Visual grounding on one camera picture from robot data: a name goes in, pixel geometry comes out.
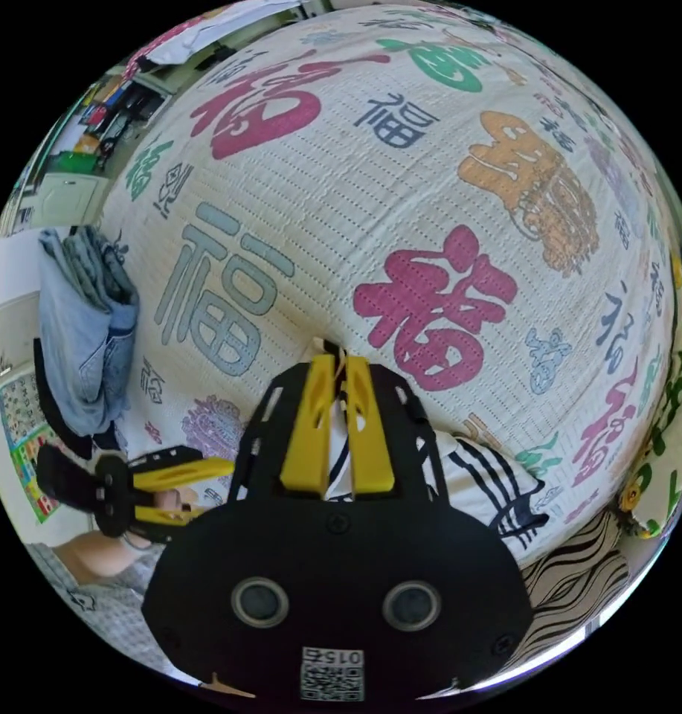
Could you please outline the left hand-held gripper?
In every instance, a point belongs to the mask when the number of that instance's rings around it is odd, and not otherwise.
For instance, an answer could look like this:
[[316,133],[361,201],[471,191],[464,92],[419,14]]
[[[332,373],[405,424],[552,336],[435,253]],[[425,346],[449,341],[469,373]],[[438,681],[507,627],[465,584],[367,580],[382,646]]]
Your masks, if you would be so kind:
[[187,446],[162,449],[130,462],[105,454],[92,473],[96,525],[111,538],[136,535],[154,544],[169,544],[207,509],[189,504],[159,508],[153,505],[154,493],[229,476],[234,467],[233,461],[220,457],[203,459],[200,451]]

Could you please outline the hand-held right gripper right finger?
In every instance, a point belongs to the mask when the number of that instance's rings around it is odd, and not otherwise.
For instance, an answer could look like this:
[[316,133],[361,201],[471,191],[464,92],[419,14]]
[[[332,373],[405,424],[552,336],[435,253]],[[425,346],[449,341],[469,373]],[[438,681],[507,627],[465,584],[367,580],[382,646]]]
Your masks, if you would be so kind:
[[368,362],[360,356],[348,356],[346,377],[353,494],[389,494],[395,477]]

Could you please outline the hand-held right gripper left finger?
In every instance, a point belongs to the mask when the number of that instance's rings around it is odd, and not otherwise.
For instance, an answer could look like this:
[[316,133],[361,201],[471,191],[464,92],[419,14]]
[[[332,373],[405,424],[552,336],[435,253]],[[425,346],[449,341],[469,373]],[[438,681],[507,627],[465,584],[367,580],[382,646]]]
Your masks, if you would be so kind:
[[329,484],[330,412],[335,401],[335,361],[320,355],[309,363],[280,482],[296,493],[325,496]]

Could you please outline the person's left hand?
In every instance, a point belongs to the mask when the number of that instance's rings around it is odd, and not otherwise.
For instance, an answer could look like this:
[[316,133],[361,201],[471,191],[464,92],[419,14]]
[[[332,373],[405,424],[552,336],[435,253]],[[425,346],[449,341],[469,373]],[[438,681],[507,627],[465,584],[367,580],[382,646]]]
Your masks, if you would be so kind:
[[197,491],[188,486],[155,492],[153,495],[153,505],[155,508],[166,511],[185,511],[207,508],[207,506],[199,500]]

